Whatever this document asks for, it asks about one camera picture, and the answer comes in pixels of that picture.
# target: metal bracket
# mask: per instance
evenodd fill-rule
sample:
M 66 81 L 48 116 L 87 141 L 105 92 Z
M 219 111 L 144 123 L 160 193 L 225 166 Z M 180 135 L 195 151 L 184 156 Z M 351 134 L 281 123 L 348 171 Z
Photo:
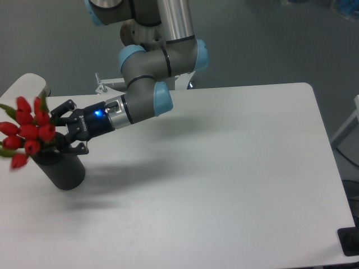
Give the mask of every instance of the metal bracket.
M 127 91 L 125 80 L 123 78 L 113 78 L 109 80 L 101 80 L 98 73 L 95 73 L 97 81 L 97 94 L 111 94 Z
M 359 95 L 354 98 L 356 109 L 347 118 L 347 120 L 339 127 L 330 139 L 330 145 L 333 149 L 339 144 L 358 126 L 359 124 Z

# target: silver metal cylinder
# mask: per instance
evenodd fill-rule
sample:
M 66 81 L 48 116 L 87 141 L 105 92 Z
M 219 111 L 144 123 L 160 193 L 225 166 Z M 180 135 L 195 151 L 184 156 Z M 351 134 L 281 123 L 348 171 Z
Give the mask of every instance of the silver metal cylinder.
M 166 41 L 194 35 L 188 0 L 157 0 Z
M 120 4 L 122 0 L 90 0 L 92 4 L 101 8 L 113 8 Z
M 106 112 L 113 128 L 120 129 L 125 126 L 131 125 L 125 111 L 125 106 L 121 100 L 121 96 L 116 96 L 114 98 L 108 99 L 106 101 L 106 106 L 108 105 L 110 106 L 110 108 L 106 108 Z

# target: green leaf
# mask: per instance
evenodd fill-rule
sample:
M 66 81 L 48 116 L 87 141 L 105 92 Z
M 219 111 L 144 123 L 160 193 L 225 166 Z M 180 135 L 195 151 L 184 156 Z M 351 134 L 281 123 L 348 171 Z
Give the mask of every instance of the green leaf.
M 40 101 L 39 110 L 49 113 L 49 108 L 47 107 L 46 104 L 46 92 L 44 90 L 42 90 L 42 92 L 40 93 L 40 100 L 41 101 Z
M 4 104 L 0 104 L 0 108 L 5 110 L 6 114 L 8 114 L 10 118 L 16 121 L 16 110 L 14 108 Z
M 6 158 L 12 158 L 17 152 L 15 150 L 4 150 L 0 148 L 0 156 Z

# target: blue led light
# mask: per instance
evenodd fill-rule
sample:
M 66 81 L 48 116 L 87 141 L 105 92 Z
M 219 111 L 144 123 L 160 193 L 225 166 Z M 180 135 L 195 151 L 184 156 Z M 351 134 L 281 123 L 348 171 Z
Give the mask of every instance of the blue led light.
M 97 117 L 102 117 L 102 115 L 103 115 L 101 110 L 96 110 L 94 113 Z

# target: tulip bouquet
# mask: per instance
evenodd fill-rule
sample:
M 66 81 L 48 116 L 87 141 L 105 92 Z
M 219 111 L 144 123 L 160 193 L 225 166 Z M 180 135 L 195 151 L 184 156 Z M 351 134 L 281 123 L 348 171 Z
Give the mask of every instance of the tulip bouquet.
M 0 108 L 19 125 L 0 122 L 0 132 L 7 136 L 0 142 L 0 156 L 11 158 L 11 169 L 26 165 L 30 157 L 56 144 L 56 124 L 49 116 L 46 93 L 43 91 L 35 98 L 33 111 L 22 96 L 16 99 L 16 104 L 17 109 L 0 104 Z

